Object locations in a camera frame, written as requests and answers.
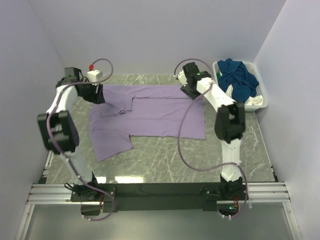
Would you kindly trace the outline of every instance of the white cloth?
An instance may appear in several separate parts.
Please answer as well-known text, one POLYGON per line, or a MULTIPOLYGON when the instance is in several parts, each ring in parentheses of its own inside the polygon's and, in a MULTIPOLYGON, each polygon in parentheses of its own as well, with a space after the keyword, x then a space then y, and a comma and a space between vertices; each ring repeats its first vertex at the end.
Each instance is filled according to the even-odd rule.
MULTIPOLYGON (((227 94, 230 98, 232 98, 232 91, 233 91, 233 87, 230 84, 225 92, 225 94, 227 94)), ((252 97, 250 96, 244 103, 244 105, 246 106, 261 106, 264 103, 264 98, 263 96, 259 95, 259 96, 255 96, 252 97)))

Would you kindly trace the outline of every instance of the folded cloth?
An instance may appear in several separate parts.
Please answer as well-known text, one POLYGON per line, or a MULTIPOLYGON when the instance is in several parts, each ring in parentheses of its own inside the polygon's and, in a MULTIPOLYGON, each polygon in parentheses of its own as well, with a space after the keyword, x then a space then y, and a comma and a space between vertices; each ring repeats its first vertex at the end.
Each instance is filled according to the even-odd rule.
MULTIPOLYGON (((177 137, 192 100, 177 85, 104 85, 105 103, 89 112, 89 135, 97 161, 133 148, 130 136, 177 137)), ((202 99, 195 100, 182 138, 205 139, 202 99)))
POLYGON ((218 78, 219 87, 226 92, 232 85, 232 98, 240 103, 245 103, 249 97, 257 95, 256 87, 259 85, 256 77, 248 72, 242 61, 218 61, 218 67, 222 76, 218 78))
MULTIPOLYGON (((227 94, 230 98, 232 98, 233 87, 229 85, 225 94, 227 94)), ((261 106, 264 103, 264 97, 261 95, 252 97, 250 96, 244 103, 246 106, 261 106)))

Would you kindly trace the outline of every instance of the gray floor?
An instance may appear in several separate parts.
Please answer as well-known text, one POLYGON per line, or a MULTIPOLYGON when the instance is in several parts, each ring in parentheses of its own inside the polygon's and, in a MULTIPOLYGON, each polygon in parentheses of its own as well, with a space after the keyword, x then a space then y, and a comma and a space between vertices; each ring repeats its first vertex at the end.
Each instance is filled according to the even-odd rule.
POLYGON ((79 205, 36 205, 26 240, 292 240, 282 203, 256 203, 229 221, 201 210, 124 211, 89 222, 79 205))
MULTIPOLYGON (((172 75, 114 75, 106 84, 117 85, 177 85, 172 75)), ((205 108, 206 140, 182 139, 181 149, 195 167, 208 167, 222 162, 221 144, 214 132, 216 112, 208 103, 205 108)), ((71 116, 79 131, 80 149, 85 162, 101 182, 107 183, 187 183, 219 182, 220 169, 196 172, 187 168, 177 151, 174 137, 135 137, 130 139, 133 149, 97 162, 88 134, 88 112, 91 103, 79 98, 71 116)), ((248 112, 246 131, 240 149, 241 166, 250 182, 273 182, 273 170, 254 112, 248 112)), ((72 182, 64 163, 55 156, 52 160, 47 184, 72 182)))

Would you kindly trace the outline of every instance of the table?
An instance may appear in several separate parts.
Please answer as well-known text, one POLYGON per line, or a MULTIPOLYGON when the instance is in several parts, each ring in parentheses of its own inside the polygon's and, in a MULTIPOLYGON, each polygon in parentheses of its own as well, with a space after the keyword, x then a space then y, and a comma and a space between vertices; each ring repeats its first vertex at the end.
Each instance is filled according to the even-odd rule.
MULTIPOLYGON (((179 85, 169 74, 114 75, 105 84, 179 85)), ((133 149, 97 162, 88 134, 88 112, 92 104, 78 98, 71 111, 79 132, 80 150, 88 168, 101 183, 196 183, 219 182, 221 169, 198 172, 186 167, 180 159, 175 137, 131 136, 133 149)), ((222 163, 221 143, 216 137, 214 108, 204 102, 205 140, 182 139, 184 157, 195 167, 222 163)), ((246 131, 240 147, 241 167, 249 182, 274 182, 266 146, 254 112, 245 114, 246 131)), ((58 156, 51 161, 47 184, 72 183, 72 176, 58 156)))

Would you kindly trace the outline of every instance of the gray wall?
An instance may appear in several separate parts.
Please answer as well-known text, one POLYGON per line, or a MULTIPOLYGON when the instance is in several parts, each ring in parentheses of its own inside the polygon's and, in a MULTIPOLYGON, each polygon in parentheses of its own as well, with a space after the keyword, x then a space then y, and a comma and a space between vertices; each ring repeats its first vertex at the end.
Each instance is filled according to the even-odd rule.
POLYGON ((269 99, 258 119, 305 240, 320 239, 319 23, 320 1, 288 0, 255 59, 269 99))
POLYGON ((285 0, 29 0, 65 66, 171 73, 185 58, 253 61, 285 0))
POLYGON ((11 240, 46 161, 37 114, 63 67, 27 1, 0 1, 0 33, 0 238, 11 240))

